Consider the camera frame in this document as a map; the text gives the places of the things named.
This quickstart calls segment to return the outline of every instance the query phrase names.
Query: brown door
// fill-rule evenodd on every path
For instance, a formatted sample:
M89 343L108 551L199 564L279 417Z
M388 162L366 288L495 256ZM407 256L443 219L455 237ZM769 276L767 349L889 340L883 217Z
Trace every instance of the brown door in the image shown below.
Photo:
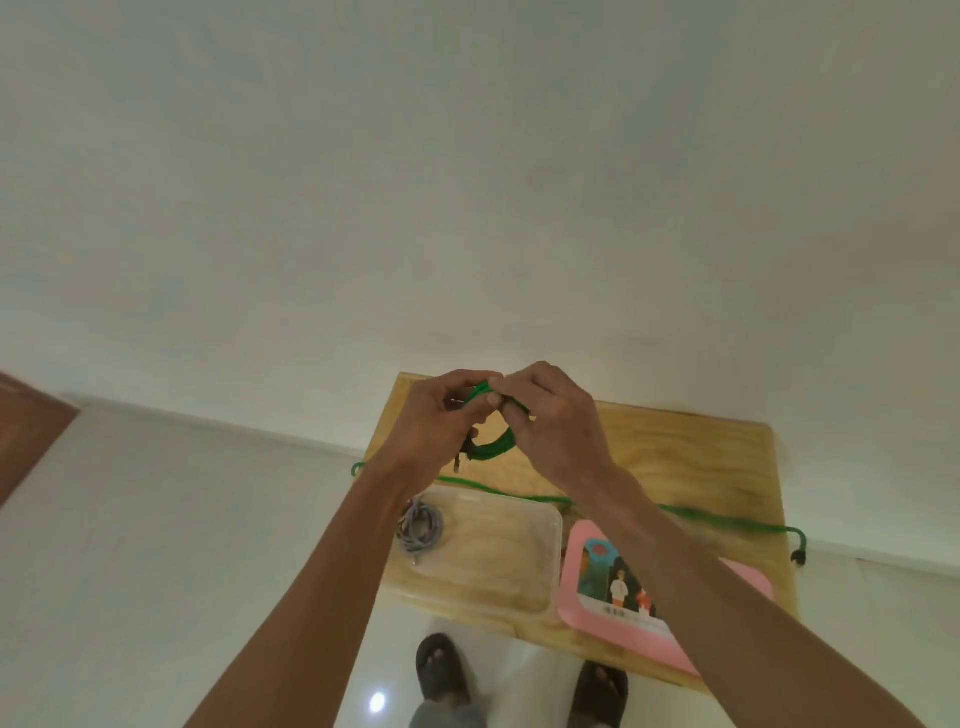
M0 506L77 412L66 402L0 374Z

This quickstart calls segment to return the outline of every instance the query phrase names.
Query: foot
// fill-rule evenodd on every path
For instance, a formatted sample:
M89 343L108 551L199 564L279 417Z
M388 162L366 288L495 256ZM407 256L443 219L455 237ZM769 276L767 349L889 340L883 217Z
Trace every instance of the foot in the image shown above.
M570 725L587 727L599 723L619 728L629 692L630 684L623 670L584 663L573 693Z
M453 641L445 634L430 635L417 649L417 677L424 700L451 708L468 705L467 677Z

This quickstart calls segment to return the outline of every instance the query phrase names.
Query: green cord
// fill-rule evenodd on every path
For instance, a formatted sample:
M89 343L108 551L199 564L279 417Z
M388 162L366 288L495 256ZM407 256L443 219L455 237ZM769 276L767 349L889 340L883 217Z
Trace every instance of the green cord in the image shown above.
M492 444L496 445L501 440L503 440L502 437ZM367 464L366 462L354 463L353 468L350 469L350 475L352 475L353 477L356 477L357 471L363 468L366 464ZM563 496L514 496L513 494L510 494L510 493L504 493L503 491L498 491L496 488L491 488L489 485L478 483L475 480L467 480L466 478L463 478L463 477L449 477L448 475L438 475L436 479L442 483L450 483L452 485L466 485L468 488L472 488L477 491L483 491L484 493L491 493L495 496L515 497L521 500L532 500L535 503L560 503L562 505L576 505L576 503L574 503L570 498L563 497ZM761 521L754 521L753 519L741 519L734 516L717 516L716 514L709 513L708 511L701 511L696 508L683 508L677 505L663 505L658 503L657 507L661 511L673 514L674 516L678 516L679 518L686 519L688 521L707 523L717 528L729 528L732 530L744 531L746 533L795 533L800 538L800 548L798 548L796 551L790 554L790 561L796 562L798 566L803 566L804 564L806 564L806 534L803 533L802 530L800 530L799 528L795 528L789 525L777 525L775 523L764 523Z
M467 400L464 402L464 404L466 404L469 401L475 400L478 397L481 397L482 395L488 395L492 391L493 389L490 388L490 385L488 382L485 381L481 384L478 384L476 387L473 388L473 391L469 393L469 395L467 396ZM530 410L524 407L518 401L514 400L513 398L511 398L511 401L515 403L524 412L526 412L527 414L530 414ZM509 427L507 427L506 432L504 432L502 435L500 435L500 437L498 437L496 440L494 440L493 442L487 445L475 445L470 440L467 440L467 445L468 445L468 449L466 450L466 453L467 453L467 457L470 460L493 460L494 457L499 457L504 452L513 449L516 446L516 438L514 437L514 431L511 430ZM460 485L469 484L469 481L460 483L459 480L457 480L457 482ZM481 486L480 490L483 490L486 487L487 486Z

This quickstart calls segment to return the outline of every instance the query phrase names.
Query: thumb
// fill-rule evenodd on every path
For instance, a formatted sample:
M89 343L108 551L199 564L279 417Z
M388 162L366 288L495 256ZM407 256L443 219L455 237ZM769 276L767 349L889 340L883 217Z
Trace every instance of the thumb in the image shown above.
M503 397L491 392L484 397L478 397L476 400L467 402L461 407L457 414L461 422L467 427L473 427L485 422L487 418L496 412L496 408L503 402Z
M530 422L527 413L516 405L516 402L507 400L503 405L502 411L503 419L507 421L507 425L514 431L516 443L520 446L520 449L523 449L530 441L534 424Z

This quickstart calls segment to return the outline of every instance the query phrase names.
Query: slipper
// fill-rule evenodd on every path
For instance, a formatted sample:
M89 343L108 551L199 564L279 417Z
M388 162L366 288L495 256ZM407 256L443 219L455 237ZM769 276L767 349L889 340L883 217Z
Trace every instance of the slipper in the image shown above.
M597 677L598 668L607 673L606 680ZM630 683L627 673L622 669L586 662L580 670L570 712L578 716L588 716L598 723L609 725L610 728L620 728L629 694Z
M443 657L436 657L438 649L443 652ZM444 695L457 692L469 695L457 648L443 633L430 635L417 648L417 677L424 700L437 701Z

